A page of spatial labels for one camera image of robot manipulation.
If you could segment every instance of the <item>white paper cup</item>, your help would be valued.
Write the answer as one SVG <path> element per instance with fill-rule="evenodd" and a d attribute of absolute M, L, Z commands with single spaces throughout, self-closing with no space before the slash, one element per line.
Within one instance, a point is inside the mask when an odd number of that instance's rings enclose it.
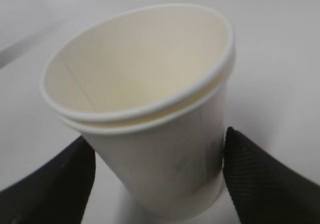
<path fill-rule="evenodd" d="M 226 82 L 234 35 L 218 12 L 145 7 L 68 42 L 40 89 L 142 206 L 167 219 L 207 209 L 222 183 Z"/>

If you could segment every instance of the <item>white table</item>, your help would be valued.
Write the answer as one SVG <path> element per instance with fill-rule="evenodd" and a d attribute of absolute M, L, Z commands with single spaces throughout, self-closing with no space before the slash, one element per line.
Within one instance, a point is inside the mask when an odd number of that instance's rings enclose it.
<path fill-rule="evenodd" d="M 48 56 L 83 28 L 161 3 L 213 7 L 233 23 L 237 62 L 227 124 L 320 184 L 320 0 L 0 0 L 0 190 L 28 175 L 79 134 L 38 92 Z M 159 224 L 132 201 L 97 157 L 84 224 Z M 183 224 L 238 224 L 226 189 Z"/>

